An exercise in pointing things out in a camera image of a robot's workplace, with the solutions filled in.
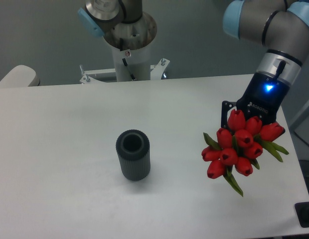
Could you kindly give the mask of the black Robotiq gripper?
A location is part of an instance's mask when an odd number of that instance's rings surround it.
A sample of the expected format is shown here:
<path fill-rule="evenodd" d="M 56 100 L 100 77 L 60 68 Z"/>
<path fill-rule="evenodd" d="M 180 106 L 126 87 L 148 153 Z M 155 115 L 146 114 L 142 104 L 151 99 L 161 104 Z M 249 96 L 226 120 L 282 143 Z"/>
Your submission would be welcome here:
<path fill-rule="evenodd" d="M 261 73 L 255 73 L 237 102 L 223 101 L 221 107 L 221 127 L 229 129 L 228 112 L 237 108 L 248 120 L 254 116 L 261 119 L 263 125 L 274 123 L 279 107 L 290 87 L 285 83 Z"/>

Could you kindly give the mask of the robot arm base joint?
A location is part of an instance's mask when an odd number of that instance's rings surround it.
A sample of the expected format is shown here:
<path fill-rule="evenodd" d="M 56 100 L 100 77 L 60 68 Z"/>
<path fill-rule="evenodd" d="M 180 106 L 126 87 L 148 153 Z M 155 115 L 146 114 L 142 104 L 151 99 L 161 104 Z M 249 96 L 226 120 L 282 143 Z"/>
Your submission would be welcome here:
<path fill-rule="evenodd" d="M 141 0 L 87 0 L 77 11 L 85 29 L 115 48 L 137 50 L 154 41 L 157 25 Z"/>

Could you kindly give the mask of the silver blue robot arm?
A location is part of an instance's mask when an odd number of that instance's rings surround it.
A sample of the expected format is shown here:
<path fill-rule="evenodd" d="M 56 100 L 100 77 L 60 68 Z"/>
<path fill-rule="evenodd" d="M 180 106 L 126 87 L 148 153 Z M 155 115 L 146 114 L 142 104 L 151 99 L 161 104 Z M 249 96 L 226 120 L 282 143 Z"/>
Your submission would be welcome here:
<path fill-rule="evenodd" d="M 243 96 L 234 104 L 248 120 L 274 123 L 309 55 L 309 2 L 234 0 L 223 15 L 226 34 L 267 48 Z"/>

